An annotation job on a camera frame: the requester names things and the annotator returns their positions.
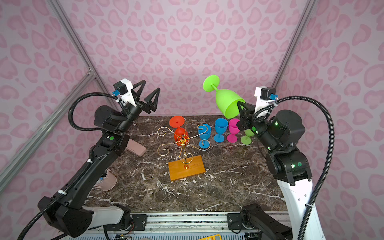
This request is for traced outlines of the green wine glass back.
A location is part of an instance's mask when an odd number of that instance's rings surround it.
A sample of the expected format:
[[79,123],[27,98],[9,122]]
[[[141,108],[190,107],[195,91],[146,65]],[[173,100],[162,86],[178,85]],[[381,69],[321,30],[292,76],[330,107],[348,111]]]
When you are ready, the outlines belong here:
[[203,83],[206,92],[216,92],[216,104],[227,119],[233,119],[240,114],[237,103],[246,101],[237,93],[228,89],[219,89],[220,78],[217,75],[207,77]]

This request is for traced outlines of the green wine glass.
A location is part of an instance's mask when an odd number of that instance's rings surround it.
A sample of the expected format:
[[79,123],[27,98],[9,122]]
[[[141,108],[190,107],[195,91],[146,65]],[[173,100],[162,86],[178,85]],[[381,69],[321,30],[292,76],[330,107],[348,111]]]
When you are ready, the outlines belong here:
[[206,92],[216,92],[216,104],[227,119],[233,119],[240,114],[237,103],[246,101],[237,93],[228,89],[219,89],[220,78],[217,75],[207,77],[203,83]]
[[250,145],[252,143],[251,137],[254,136],[254,132],[251,129],[245,130],[245,135],[241,137],[241,142],[244,145]]

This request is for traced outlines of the magenta wine glass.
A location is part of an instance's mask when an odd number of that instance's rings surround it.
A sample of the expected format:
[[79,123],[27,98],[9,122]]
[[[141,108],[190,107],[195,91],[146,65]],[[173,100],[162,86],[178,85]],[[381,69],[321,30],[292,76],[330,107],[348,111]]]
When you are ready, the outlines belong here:
[[239,119],[231,119],[229,121],[229,132],[230,134],[227,136],[227,140],[230,143],[235,143],[238,140],[237,134],[240,132],[239,128],[237,127],[237,123],[239,122]]

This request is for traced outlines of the green wine glass front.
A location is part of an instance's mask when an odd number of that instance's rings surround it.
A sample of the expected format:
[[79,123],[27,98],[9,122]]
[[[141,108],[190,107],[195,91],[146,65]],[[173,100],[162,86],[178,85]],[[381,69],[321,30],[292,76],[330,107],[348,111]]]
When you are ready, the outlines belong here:
[[250,145],[252,143],[251,137],[254,136],[254,132],[251,129],[245,130],[245,135],[241,137],[241,142],[244,145]]

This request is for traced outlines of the blue wine glass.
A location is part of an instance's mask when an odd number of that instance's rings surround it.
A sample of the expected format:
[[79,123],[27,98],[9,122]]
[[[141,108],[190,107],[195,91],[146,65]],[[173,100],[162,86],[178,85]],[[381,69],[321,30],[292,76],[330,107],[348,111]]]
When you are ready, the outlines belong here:
[[203,150],[206,150],[210,147],[210,142],[208,139],[211,136],[212,129],[207,124],[202,124],[198,126],[198,133],[200,137],[199,147]]
[[215,121],[215,131],[216,135],[214,136],[214,141],[217,143],[222,143],[225,140],[224,133],[227,131],[229,122],[226,119],[219,118]]

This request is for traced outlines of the blue wine glass front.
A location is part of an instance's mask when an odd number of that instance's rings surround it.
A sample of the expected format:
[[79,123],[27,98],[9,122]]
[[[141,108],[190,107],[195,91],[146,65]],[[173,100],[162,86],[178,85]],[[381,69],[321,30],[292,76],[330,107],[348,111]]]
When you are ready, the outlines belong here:
[[202,124],[198,126],[198,133],[200,137],[199,147],[203,150],[206,150],[210,147],[210,142],[208,139],[211,136],[212,129],[207,124]]

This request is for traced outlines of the red wine glass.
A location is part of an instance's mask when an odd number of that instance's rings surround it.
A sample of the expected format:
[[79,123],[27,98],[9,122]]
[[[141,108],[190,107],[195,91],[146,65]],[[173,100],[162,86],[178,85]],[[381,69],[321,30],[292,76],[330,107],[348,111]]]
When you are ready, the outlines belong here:
[[189,134],[183,126],[186,120],[182,116],[174,116],[170,119],[169,124],[172,128],[175,128],[174,139],[178,146],[185,146],[189,142]]

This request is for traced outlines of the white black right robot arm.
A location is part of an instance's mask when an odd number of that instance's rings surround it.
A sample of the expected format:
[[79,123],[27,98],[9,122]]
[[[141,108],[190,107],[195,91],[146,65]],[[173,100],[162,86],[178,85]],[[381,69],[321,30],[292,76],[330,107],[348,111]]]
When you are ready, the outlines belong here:
[[312,208],[304,230],[305,240],[324,240],[320,219],[310,196],[313,181],[307,157],[298,149],[297,143],[305,133],[301,117],[291,110],[279,111],[271,121],[260,123],[253,119],[256,107],[237,103],[240,129],[251,130],[267,149],[266,162],[270,173],[277,180],[283,193],[291,226],[285,226],[267,214],[260,205],[242,207],[238,222],[229,221],[231,230],[259,230],[252,236],[259,240],[297,240],[308,207]]

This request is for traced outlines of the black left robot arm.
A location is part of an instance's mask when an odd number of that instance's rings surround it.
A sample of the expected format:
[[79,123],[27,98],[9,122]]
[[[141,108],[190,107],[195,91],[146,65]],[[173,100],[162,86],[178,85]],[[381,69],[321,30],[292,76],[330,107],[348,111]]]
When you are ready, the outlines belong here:
[[[84,203],[97,181],[127,148],[130,140],[128,130],[140,113],[150,114],[157,110],[161,90],[156,88],[141,100],[140,96],[145,85],[144,80],[132,85],[130,81],[123,79],[114,84],[115,90],[112,94],[88,93],[72,103],[68,112],[70,125],[83,132],[100,131],[102,136],[91,147],[88,159],[75,175],[51,198],[43,197],[39,201],[40,211],[20,233],[20,240],[41,217],[50,226],[73,238],[96,227],[114,226],[120,230],[132,227],[130,209],[122,205],[85,208]],[[75,108],[81,101],[97,96],[115,100],[120,105],[121,111],[116,111],[107,105],[100,106],[95,111],[95,127],[78,126],[74,120]]]

